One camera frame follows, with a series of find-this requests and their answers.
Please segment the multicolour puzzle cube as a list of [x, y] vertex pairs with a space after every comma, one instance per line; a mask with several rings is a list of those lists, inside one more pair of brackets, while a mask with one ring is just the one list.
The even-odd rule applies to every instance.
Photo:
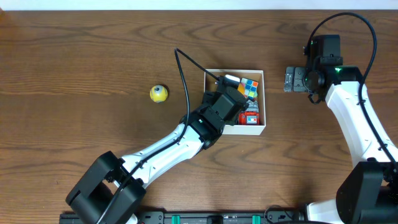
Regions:
[[255, 100], [258, 96], [258, 86], [258, 82], [247, 78], [242, 78], [238, 86], [238, 91], [246, 98], [250, 100]]

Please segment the red grey toy truck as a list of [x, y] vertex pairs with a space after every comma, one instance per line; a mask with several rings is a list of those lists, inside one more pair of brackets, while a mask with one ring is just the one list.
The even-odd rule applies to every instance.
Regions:
[[257, 101], [248, 100], [249, 106], [245, 111], [240, 112], [239, 125], [259, 125], [259, 105]]

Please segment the yellow grey ball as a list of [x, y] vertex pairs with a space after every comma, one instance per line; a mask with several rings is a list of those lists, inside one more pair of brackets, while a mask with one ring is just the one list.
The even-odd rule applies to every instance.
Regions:
[[155, 103], [164, 102], [168, 95], [168, 90], [163, 85], [155, 85], [150, 90], [150, 98]]

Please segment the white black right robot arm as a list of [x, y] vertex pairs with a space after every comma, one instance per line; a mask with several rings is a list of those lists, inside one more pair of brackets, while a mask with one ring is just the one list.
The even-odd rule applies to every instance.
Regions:
[[317, 95], [335, 115], [353, 170], [336, 197], [306, 206], [308, 222], [397, 223], [397, 146], [384, 130], [356, 67], [287, 67], [284, 91]]

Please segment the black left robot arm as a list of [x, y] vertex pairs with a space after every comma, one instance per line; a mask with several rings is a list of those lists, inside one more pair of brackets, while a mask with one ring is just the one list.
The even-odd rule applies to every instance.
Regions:
[[120, 158], [111, 151], [100, 155], [66, 203], [83, 223], [136, 223], [134, 212], [146, 188], [173, 166], [214, 145], [225, 125], [247, 107], [247, 98], [233, 87], [205, 92], [202, 104], [163, 139]]

